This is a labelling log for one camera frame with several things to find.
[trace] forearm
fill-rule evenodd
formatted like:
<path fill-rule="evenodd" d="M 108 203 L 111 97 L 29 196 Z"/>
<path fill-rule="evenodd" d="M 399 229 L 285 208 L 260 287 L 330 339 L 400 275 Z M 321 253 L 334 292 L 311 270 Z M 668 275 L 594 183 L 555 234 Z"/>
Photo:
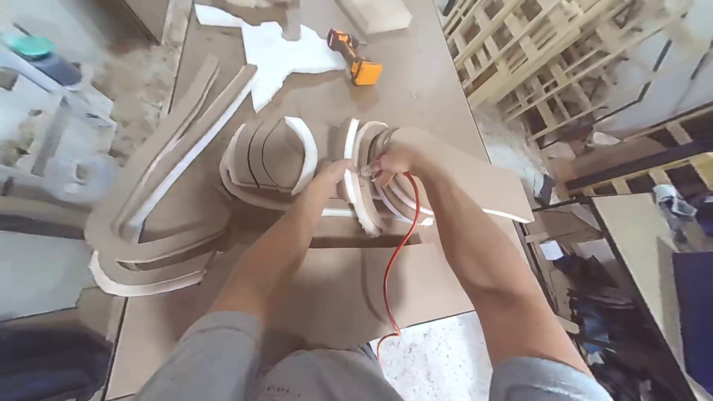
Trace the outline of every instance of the forearm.
<path fill-rule="evenodd" d="M 273 289 L 302 264 L 329 195 L 328 187 L 310 183 L 240 258 L 211 311 L 239 310 L 263 318 Z"/>
<path fill-rule="evenodd" d="M 436 214 L 443 251 L 473 300 L 541 294 L 510 238 L 438 166 L 418 171 Z"/>
<path fill-rule="evenodd" d="M 438 166 L 417 175 L 448 263 L 473 302 L 493 363 L 541 357 L 589 373 L 510 238 Z"/>

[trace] person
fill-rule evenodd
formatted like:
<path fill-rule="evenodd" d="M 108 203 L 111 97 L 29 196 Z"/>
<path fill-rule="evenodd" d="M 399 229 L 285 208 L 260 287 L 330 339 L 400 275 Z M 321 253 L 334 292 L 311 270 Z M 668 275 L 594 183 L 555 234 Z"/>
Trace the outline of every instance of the person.
<path fill-rule="evenodd" d="M 294 352 L 257 377 L 260 326 L 273 290 L 301 265 L 322 207 L 350 164 L 323 168 L 240 258 L 208 314 L 183 335 L 138 401 L 401 400 L 369 352 L 359 350 Z M 447 172 L 405 144 L 389 145 L 374 170 L 378 185 L 405 171 L 421 179 L 448 264 L 483 327 L 491 400 L 611 400 L 514 244 Z"/>

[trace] green bottle cap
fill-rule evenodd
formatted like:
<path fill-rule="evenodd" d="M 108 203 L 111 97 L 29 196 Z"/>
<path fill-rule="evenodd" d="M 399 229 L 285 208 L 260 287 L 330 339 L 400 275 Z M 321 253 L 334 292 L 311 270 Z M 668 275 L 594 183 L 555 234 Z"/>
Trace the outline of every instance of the green bottle cap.
<path fill-rule="evenodd" d="M 28 57 L 41 57 L 54 50 L 54 44 L 42 36 L 20 36 L 8 41 L 13 51 Z"/>

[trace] yellow drill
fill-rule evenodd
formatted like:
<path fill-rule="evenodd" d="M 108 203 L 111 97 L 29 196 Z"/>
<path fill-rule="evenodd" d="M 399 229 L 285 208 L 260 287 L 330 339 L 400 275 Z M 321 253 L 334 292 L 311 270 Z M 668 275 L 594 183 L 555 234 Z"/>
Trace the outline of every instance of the yellow drill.
<path fill-rule="evenodd" d="M 351 63 L 354 85 L 374 85 L 379 80 L 384 67 L 357 54 L 359 41 L 353 35 L 330 29 L 327 34 L 327 45 L 331 50 L 341 53 L 347 63 Z"/>

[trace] red wire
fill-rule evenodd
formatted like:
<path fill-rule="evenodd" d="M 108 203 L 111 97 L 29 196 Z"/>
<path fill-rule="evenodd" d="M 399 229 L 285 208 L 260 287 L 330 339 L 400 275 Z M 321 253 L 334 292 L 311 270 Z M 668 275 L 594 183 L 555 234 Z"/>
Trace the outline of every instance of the red wire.
<path fill-rule="evenodd" d="M 404 236 L 404 239 L 401 240 L 401 243 L 399 246 L 396 247 L 396 250 L 394 250 L 394 254 L 391 255 L 391 260 L 389 260 L 389 264 L 386 265 L 386 271 L 384 272 L 384 303 L 386 304 L 386 313 L 389 314 L 389 320 L 391 321 L 391 325 L 394 326 L 394 330 L 396 331 L 395 333 L 387 334 L 383 336 L 379 342 L 376 344 L 376 358 L 378 360 L 381 360 L 381 343 L 384 342 L 385 339 L 389 337 L 400 337 L 401 336 L 401 329 L 399 328 L 399 325 L 396 324 L 396 320 L 394 319 L 394 316 L 391 314 L 391 306 L 389 306 L 389 296 L 386 291 L 386 284 L 389 281 L 389 272 L 391 271 L 391 266 L 394 264 L 394 260 L 396 260 L 397 255 L 399 252 L 401 252 L 401 249 L 404 247 L 406 242 L 409 240 L 411 237 L 411 234 L 414 233 L 414 229 L 416 228 L 416 224 L 418 224 L 419 221 L 419 216 L 421 215 L 421 202 L 419 200 L 419 187 L 416 186 L 416 181 L 414 181 L 414 178 L 411 177 L 411 174 L 408 172 L 404 173 L 404 176 L 409 179 L 411 182 L 411 186 L 414 187 L 414 193 L 416 194 L 416 216 L 414 217 L 414 222 L 411 224 L 411 228 L 409 229 L 408 233 L 406 233 L 406 236 Z"/>

